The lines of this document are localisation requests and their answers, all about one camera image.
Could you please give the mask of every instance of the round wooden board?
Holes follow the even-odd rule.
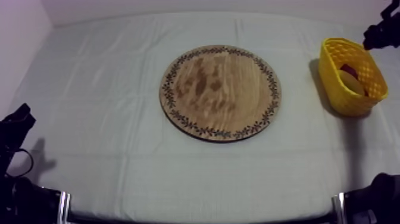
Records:
[[[160,86],[170,121],[196,138],[232,142],[266,128],[281,99],[278,78],[255,54],[233,46],[193,49],[171,63]]]

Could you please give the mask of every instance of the yellow basket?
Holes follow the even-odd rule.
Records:
[[[357,71],[358,81],[368,96],[348,89],[339,77],[339,69],[347,64]],[[388,86],[364,48],[344,38],[328,38],[322,43],[319,72],[332,107],[346,116],[368,113],[388,96]]]

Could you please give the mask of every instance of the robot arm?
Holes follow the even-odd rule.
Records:
[[[393,0],[392,3],[380,14],[383,21],[378,25],[372,25],[364,33],[363,42],[366,50],[373,48],[384,48],[400,45],[400,13],[392,16],[392,13],[399,7],[400,0]]]

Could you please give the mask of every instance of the floral border pattern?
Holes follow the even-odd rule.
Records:
[[[180,114],[179,110],[176,110],[176,101],[174,99],[174,92],[171,86],[174,83],[174,78],[177,76],[177,71],[180,69],[180,66],[185,62],[191,60],[193,57],[198,57],[202,54],[219,54],[222,52],[228,52],[229,54],[236,54],[238,56],[243,56],[247,58],[251,58],[254,60],[255,64],[260,68],[261,72],[267,76],[267,80],[269,81],[269,89],[271,91],[272,102],[268,106],[268,108],[263,112],[261,120],[257,120],[253,125],[247,125],[241,130],[237,130],[235,132],[229,132],[226,130],[219,130],[209,127],[199,127],[197,123],[193,123],[189,120],[188,117]],[[214,136],[214,137],[222,137],[223,139],[243,139],[249,136],[252,136],[259,131],[266,128],[271,123],[271,117],[275,115],[276,110],[279,107],[279,82],[274,77],[274,73],[271,71],[266,63],[255,56],[254,54],[242,50],[242,49],[234,49],[226,46],[215,46],[212,48],[204,48],[204,49],[194,49],[189,51],[186,54],[180,56],[174,64],[171,65],[170,71],[165,76],[164,84],[161,87],[162,94],[166,98],[166,105],[170,109],[169,115],[180,122],[180,127],[188,130],[194,130],[198,136]]]

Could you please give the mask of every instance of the dark stain on wood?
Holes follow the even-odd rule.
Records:
[[[211,88],[213,91],[217,91],[217,90],[219,90],[219,89],[221,88],[221,86],[222,86],[222,83],[221,83],[219,80],[216,80],[215,82],[213,82],[213,83],[210,85],[210,88]]]
[[[225,100],[222,100],[221,102],[220,102],[220,105],[218,106],[220,109],[222,109],[222,107],[225,105]]]
[[[203,94],[205,87],[207,85],[207,78],[204,74],[203,68],[200,68],[199,71],[197,72],[197,79],[199,82],[196,84],[196,95],[199,97],[201,94]]]
[[[230,104],[228,107],[228,112],[233,111],[236,108],[236,104]]]
[[[176,93],[177,93],[178,98],[183,97],[183,92],[182,92],[182,90],[180,90],[179,86],[176,86]]]
[[[212,73],[212,76],[217,77],[218,76],[218,66],[214,67],[214,71]]]

